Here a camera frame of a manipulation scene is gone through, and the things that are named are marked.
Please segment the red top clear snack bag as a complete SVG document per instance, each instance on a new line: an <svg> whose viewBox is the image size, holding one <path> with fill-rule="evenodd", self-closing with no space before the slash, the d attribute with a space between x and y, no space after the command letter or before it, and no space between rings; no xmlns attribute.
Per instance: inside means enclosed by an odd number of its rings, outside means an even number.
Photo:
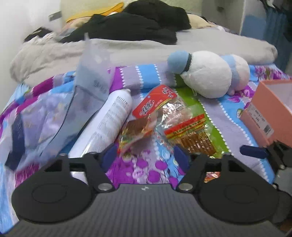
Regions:
<svg viewBox="0 0 292 237"><path fill-rule="evenodd" d="M170 87L153 88L132 112L137 119L150 114L157 114L156 129L170 145L179 144L190 153L209 156L216 153L207 131L206 116L188 107Z"/></svg>

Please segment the red brown snack packet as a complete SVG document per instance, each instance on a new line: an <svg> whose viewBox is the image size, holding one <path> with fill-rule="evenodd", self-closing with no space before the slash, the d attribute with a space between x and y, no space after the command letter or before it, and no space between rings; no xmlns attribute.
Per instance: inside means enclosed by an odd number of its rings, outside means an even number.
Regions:
<svg viewBox="0 0 292 237"><path fill-rule="evenodd" d="M119 157L122 157L134 143L152 134L156 123L157 116L154 115L128 121L118 137Z"/></svg>

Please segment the white spray can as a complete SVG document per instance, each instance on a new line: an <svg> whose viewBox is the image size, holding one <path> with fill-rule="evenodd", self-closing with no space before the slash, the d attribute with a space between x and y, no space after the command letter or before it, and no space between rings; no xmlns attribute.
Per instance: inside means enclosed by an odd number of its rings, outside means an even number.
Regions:
<svg viewBox="0 0 292 237"><path fill-rule="evenodd" d="M120 89L109 94L102 108L86 125L72 149L69 158L100 153L112 144L132 109L130 89Z"/></svg>

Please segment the pink cardboard box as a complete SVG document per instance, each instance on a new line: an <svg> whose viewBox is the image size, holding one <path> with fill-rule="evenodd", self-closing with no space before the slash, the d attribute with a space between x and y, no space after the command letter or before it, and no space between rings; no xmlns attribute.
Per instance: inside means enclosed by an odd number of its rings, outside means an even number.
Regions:
<svg viewBox="0 0 292 237"><path fill-rule="evenodd" d="M280 141L291 146L291 80L263 80L240 120L260 147Z"/></svg>

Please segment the floral purple bedsheet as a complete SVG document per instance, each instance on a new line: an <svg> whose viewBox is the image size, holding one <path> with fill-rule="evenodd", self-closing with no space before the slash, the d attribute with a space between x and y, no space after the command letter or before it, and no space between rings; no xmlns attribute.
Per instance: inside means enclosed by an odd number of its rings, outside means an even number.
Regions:
<svg viewBox="0 0 292 237"><path fill-rule="evenodd" d="M209 143L214 146L215 158L229 151L255 169L266 181L273 180L271 167L267 161L253 160L241 155L241 145L256 146L256 141L240 117L244 109L250 104L257 86L261 80L290 79L275 65L250 66L250 79L243 90L234 95L225 95L218 99L206 99L195 94L182 79L165 72L160 65L139 65L136 67L118 67L116 69L112 90L134 87L133 106L137 106L160 83L172 86L174 91L183 99L188 110L194 115L204 115L204 131L208 135ZM146 163L147 167L132 165L125 167L121 159L117 158L108 171L108 177L115 185L121 183L145 183L148 178L156 179L160 176L163 183L178 184L183 177L173 156L173 149L164 138L163 132L156 131L151 139L135 143L126 154L131 161Z"/></svg>

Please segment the clear plastic zip bag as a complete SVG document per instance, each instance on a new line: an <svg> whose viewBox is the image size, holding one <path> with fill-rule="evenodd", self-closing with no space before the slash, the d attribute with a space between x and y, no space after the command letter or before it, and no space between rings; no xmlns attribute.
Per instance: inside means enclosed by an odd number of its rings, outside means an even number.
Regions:
<svg viewBox="0 0 292 237"><path fill-rule="evenodd" d="M41 82L1 113L1 164L18 171L54 158L104 105L113 75L109 52L85 36L76 71Z"/></svg>

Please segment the white blue plush toy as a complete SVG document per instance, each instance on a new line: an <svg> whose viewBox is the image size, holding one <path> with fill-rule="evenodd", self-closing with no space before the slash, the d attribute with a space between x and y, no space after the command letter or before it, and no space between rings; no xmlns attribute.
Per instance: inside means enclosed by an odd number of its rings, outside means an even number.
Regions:
<svg viewBox="0 0 292 237"><path fill-rule="evenodd" d="M209 99L233 96L245 88L250 77L246 60L234 54L176 51L169 55L167 65L189 88Z"/></svg>

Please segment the blue panel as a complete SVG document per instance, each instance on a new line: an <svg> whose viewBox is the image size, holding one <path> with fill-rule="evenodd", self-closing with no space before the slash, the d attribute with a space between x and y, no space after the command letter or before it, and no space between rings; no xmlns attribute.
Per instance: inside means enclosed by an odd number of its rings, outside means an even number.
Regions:
<svg viewBox="0 0 292 237"><path fill-rule="evenodd" d="M264 39L266 20L253 15L245 16L241 36L255 38L258 40Z"/></svg>

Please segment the blue curtain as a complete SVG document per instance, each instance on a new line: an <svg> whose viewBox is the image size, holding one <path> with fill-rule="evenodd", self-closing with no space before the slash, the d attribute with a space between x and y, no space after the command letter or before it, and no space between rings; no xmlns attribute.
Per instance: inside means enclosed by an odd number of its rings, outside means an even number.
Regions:
<svg viewBox="0 0 292 237"><path fill-rule="evenodd" d="M291 54L291 11L268 9L264 39L276 47L278 56L274 63L285 71Z"/></svg>

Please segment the white clothes pile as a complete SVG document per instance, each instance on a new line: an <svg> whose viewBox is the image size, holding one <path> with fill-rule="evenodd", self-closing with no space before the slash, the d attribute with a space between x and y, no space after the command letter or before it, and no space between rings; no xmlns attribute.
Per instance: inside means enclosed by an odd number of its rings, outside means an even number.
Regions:
<svg viewBox="0 0 292 237"><path fill-rule="evenodd" d="M47 29L40 27L28 35L23 43L31 44L45 44L45 43L54 43L56 42L56 33Z"/></svg>

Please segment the beige pillow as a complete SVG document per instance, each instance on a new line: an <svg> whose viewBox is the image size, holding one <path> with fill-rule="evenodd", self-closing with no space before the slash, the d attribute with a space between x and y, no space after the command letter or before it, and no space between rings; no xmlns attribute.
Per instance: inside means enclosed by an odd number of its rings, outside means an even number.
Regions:
<svg viewBox="0 0 292 237"><path fill-rule="evenodd" d="M215 25L209 23L202 17L194 14L187 14L192 29L214 28Z"/></svg>

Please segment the black clothing pile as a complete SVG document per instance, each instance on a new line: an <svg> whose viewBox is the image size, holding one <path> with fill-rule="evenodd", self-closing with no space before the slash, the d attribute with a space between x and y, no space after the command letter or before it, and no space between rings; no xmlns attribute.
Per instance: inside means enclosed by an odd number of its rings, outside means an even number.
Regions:
<svg viewBox="0 0 292 237"><path fill-rule="evenodd" d="M186 11L162 1L134 1L122 12L94 14L89 21L60 40L61 43L89 38L106 40L152 40L165 45L177 42L176 32L191 28Z"/></svg>

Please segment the yellow cloth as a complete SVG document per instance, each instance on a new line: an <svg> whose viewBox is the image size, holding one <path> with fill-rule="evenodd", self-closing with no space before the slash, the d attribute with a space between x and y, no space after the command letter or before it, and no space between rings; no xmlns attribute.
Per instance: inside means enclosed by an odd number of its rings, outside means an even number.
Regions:
<svg viewBox="0 0 292 237"><path fill-rule="evenodd" d="M103 16L108 16L113 12L121 12L123 10L124 3L120 2L117 3L114 6L108 6L104 8L99 8L99 9L94 9L94 10L86 10L83 12L75 13L65 19L65 23L68 23L72 20L78 19L78 18L83 18L83 17L91 17L94 14L100 14Z"/></svg>

